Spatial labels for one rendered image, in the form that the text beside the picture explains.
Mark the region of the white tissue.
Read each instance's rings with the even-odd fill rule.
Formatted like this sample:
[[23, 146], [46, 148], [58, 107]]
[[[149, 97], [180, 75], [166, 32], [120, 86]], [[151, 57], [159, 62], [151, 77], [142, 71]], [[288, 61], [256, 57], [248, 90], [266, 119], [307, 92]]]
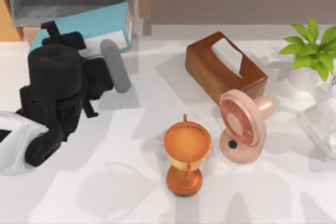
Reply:
[[211, 46], [215, 56], [235, 75], [242, 78], [240, 67], [243, 55], [237, 51], [225, 38], [220, 39]]

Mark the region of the clear glass vessel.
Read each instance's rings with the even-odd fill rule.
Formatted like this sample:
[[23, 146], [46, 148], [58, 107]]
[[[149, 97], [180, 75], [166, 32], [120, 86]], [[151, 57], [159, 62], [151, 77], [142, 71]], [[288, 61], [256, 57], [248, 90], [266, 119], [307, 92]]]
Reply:
[[329, 82], [331, 97], [298, 113], [302, 130], [329, 158], [336, 160], [336, 73]]

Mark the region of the tan wooden panel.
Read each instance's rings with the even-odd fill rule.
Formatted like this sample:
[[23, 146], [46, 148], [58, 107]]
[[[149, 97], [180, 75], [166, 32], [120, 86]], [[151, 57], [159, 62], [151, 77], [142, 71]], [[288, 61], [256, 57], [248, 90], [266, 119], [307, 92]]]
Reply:
[[15, 19], [23, 0], [0, 0], [0, 42], [21, 41], [23, 27], [16, 27]]

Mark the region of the light blue book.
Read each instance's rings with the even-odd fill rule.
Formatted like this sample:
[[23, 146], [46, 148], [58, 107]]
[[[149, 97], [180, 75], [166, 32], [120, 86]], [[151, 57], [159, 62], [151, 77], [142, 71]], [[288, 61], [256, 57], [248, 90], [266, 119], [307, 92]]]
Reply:
[[132, 46], [132, 12], [127, 2], [57, 18], [55, 23], [61, 34], [81, 33], [86, 48], [79, 53], [85, 58], [99, 57], [104, 39], [112, 40], [121, 52]]

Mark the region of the green plant in white pot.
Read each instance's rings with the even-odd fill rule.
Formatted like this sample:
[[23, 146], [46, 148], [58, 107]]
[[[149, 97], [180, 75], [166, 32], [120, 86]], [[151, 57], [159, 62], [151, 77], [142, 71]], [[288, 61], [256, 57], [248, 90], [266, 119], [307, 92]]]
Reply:
[[294, 88], [309, 92], [336, 74], [336, 25], [329, 27], [320, 40], [319, 25], [314, 19], [309, 18], [307, 26], [290, 25], [298, 35], [285, 37], [288, 44], [279, 54], [293, 55], [289, 82]]

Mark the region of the brown wooden tissue box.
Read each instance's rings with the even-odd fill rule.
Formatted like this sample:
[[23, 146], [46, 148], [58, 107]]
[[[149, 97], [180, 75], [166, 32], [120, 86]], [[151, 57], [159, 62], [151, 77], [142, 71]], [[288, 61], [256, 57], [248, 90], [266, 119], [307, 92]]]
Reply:
[[[231, 72], [213, 53], [211, 47], [220, 39], [226, 40], [243, 57], [241, 77]], [[217, 104], [220, 96], [231, 89], [243, 91], [252, 99], [260, 97], [268, 80], [267, 75], [220, 31], [188, 45], [185, 67]]]

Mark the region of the orange gold trophy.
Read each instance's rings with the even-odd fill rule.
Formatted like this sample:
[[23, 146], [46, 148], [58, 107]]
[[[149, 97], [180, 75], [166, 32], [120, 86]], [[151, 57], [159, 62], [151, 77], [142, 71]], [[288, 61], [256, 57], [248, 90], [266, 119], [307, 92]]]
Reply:
[[189, 197], [202, 186], [200, 166], [212, 148], [208, 131], [183, 115], [165, 133], [164, 150], [171, 164], [166, 174], [168, 189], [177, 196]]

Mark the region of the pink desk fan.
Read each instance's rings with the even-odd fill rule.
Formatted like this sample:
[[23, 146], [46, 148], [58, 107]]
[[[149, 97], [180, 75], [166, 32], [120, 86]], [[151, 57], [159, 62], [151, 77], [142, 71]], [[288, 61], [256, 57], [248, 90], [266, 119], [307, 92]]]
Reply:
[[223, 155], [237, 164], [254, 162], [262, 153], [267, 137], [265, 119], [275, 112], [271, 98], [250, 98], [232, 89], [222, 94], [219, 107], [225, 130], [220, 137]]

